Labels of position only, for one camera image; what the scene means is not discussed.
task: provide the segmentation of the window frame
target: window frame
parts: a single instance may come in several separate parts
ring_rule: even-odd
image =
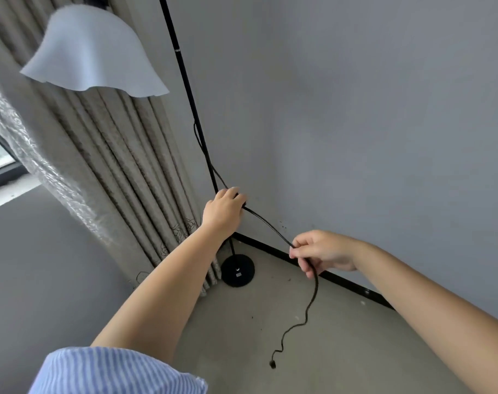
[[[16,155],[14,154],[14,152],[12,152],[8,143],[1,136],[0,136],[0,145],[15,160],[14,163],[10,163],[6,166],[0,167],[0,186],[3,186],[3,185],[7,185],[10,181],[13,181],[13,180],[21,177],[22,175],[27,174],[28,171],[20,163],[20,161],[16,158]]]

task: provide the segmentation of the person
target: person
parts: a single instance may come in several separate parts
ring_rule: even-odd
[[[158,265],[91,347],[48,355],[31,394],[205,393],[206,383],[169,366],[211,260],[238,228],[247,198],[219,191],[203,222]],[[433,351],[475,393],[498,394],[498,320],[391,254],[327,231],[298,235],[291,258],[313,278],[327,268],[362,272]]]

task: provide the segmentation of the person's right arm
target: person's right arm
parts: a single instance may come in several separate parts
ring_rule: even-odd
[[[289,256],[308,277],[359,270],[474,392],[498,394],[498,320],[369,243],[327,231],[298,235]]]

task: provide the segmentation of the white window sill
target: white window sill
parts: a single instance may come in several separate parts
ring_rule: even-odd
[[[0,206],[34,189],[36,186],[39,186],[39,180],[30,174],[22,175],[7,185],[0,186]]]

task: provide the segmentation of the person's left hand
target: person's left hand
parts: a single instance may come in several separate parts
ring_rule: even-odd
[[[246,195],[238,192],[238,187],[218,191],[205,205],[202,226],[218,232],[223,239],[231,236],[240,225],[241,207],[247,201]]]

